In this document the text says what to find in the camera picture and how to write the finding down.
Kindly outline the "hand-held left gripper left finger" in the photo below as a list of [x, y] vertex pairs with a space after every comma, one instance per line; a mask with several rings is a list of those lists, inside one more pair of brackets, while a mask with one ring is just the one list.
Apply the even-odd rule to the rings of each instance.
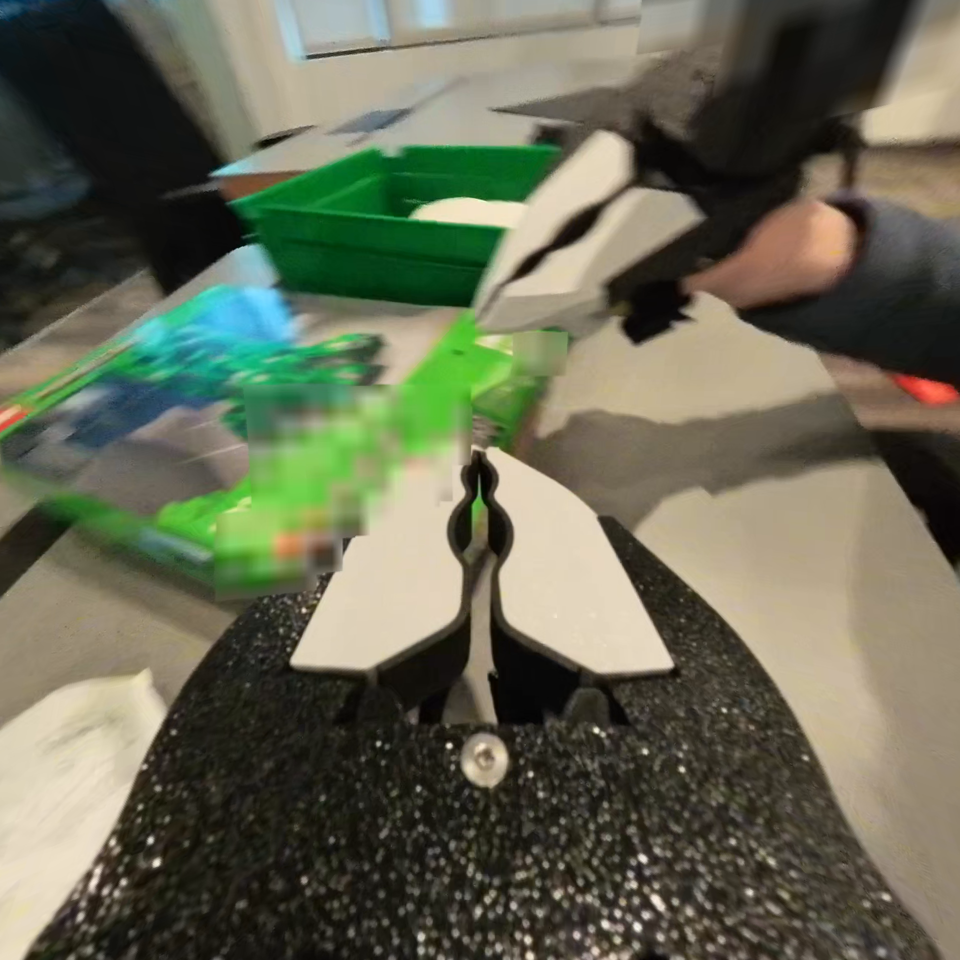
[[291, 656], [294, 670], [378, 685], [451, 685], [462, 675], [478, 454], [402, 468], [346, 547]]

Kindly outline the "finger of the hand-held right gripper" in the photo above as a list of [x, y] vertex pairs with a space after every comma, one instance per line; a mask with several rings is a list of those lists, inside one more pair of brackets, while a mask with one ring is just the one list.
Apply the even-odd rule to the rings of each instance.
[[[690, 255], [661, 252], [707, 221], [687, 194], [672, 189], [622, 186], [576, 211], [561, 186], [534, 192], [517, 225], [499, 243], [477, 288], [477, 329], [484, 334], [593, 330], [650, 273], [677, 277]], [[654, 267], [645, 263], [654, 260]]]
[[558, 164], [526, 200], [478, 289], [480, 301], [566, 293], [582, 282], [599, 243], [604, 210], [630, 189], [635, 145], [598, 130]]

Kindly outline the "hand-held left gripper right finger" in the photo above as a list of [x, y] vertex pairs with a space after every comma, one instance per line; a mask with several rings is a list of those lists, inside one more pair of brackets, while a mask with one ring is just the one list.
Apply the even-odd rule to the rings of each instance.
[[507, 627], [600, 680], [671, 672], [674, 660], [595, 511], [502, 450], [487, 450], [486, 462], [509, 522], [498, 573]]

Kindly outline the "white printed paper bag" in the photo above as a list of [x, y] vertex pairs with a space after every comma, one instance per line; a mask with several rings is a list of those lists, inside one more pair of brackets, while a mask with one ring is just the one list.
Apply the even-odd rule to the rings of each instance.
[[527, 204], [522, 201], [452, 197], [417, 206], [409, 215], [409, 220], [510, 231], [522, 221], [526, 211]]
[[166, 715], [152, 671], [67, 684], [1, 730], [1, 957], [24, 958], [109, 837]]

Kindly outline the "green plastic tray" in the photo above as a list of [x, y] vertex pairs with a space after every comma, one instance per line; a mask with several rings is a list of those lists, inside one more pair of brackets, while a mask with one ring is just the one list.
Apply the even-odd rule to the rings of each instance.
[[560, 153], [553, 145], [368, 148], [231, 208], [288, 290], [469, 307], [503, 229], [415, 220], [414, 211], [453, 198], [523, 202]]

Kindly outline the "green toy set box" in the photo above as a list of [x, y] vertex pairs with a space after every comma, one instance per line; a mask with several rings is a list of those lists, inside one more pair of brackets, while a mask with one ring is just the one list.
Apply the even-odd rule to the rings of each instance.
[[433, 518], [569, 347], [458, 307], [219, 285], [15, 398], [2, 475], [218, 599], [296, 592], [370, 528]]

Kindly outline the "person's right forearm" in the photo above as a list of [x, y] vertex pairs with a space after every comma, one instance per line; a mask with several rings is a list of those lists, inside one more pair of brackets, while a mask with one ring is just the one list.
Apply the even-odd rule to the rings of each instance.
[[958, 229], [884, 199], [826, 201], [858, 230], [845, 275], [822, 294], [740, 313], [824, 354], [959, 385]]

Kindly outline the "grey desk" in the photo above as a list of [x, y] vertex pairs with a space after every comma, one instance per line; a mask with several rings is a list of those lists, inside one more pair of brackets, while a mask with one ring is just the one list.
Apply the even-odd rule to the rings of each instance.
[[[958, 958], [958, 581], [809, 351], [721, 304], [579, 345], [519, 450], [629, 527], [769, 672], [846, 817]], [[2, 597], [2, 723], [149, 668], [169, 704], [236, 617], [67, 533]]]

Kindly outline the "black desk screen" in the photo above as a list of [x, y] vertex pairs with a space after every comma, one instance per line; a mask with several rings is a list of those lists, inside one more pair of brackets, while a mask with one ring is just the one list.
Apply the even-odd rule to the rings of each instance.
[[132, 233], [163, 293], [244, 244], [210, 185], [222, 157], [106, 2], [2, 2], [1, 72]]

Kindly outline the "person's right hand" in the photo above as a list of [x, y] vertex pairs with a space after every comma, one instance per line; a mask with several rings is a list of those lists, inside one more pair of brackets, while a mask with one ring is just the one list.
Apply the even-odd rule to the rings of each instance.
[[855, 264], [858, 223], [816, 199], [765, 216], [738, 248], [681, 282], [688, 296], [712, 296], [737, 311], [789, 304], [831, 291]]

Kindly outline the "grey office table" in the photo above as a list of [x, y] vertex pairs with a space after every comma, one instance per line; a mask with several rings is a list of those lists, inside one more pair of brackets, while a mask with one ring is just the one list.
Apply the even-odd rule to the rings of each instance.
[[384, 111], [402, 111], [388, 126], [360, 133], [312, 128], [220, 168], [212, 179], [225, 198], [238, 200], [371, 148], [509, 147], [539, 136], [566, 146], [592, 128], [623, 126], [628, 93], [666, 57], [573, 60], [420, 81], [387, 100]]

